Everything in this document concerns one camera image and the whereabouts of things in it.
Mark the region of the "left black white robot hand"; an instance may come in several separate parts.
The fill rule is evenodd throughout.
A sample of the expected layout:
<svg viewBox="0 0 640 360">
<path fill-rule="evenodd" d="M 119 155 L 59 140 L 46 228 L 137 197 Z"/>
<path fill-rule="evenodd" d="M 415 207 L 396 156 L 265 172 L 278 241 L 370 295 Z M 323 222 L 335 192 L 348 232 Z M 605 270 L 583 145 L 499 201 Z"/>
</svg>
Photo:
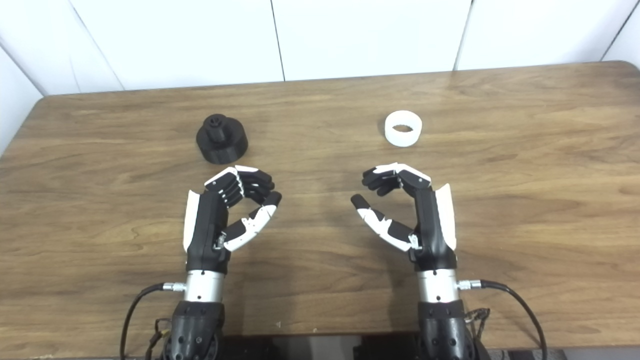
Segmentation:
<svg viewBox="0 0 640 360">
<path fill-rule="evenodd" d="M 235 165 L 215 174 L 203 193 L 187 194 L 183 222 L 186 271 L 226 275 L 231 253 L 251 242 L 271 221 L 282 194 L 275 190 L 270 174 L 255 167 Z M 245 217 L 229 222 L 229 210 L 243 199 L 258 207 Z"/>
</svg>

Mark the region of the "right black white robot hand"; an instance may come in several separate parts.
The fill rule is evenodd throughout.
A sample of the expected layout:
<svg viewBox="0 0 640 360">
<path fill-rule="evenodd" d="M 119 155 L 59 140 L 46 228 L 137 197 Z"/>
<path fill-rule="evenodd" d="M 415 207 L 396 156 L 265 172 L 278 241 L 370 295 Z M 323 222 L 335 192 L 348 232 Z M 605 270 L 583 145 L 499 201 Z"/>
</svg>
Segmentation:
<svg viewBox="0 0 640 360">
<path fill-rule="evenodd" d="M 417 224 L 409 227 L 387 218 L 361 194 L 354 194 L 350 201 L 378 237 L 408 253 L 418 272 L 457 269 L 455 213 L 449 184 L 435 190 L 428 175 L 400 162 L 364 171 L 361 182 L 379 197 L 401 189 L 414 201 Z"/>
</svg>

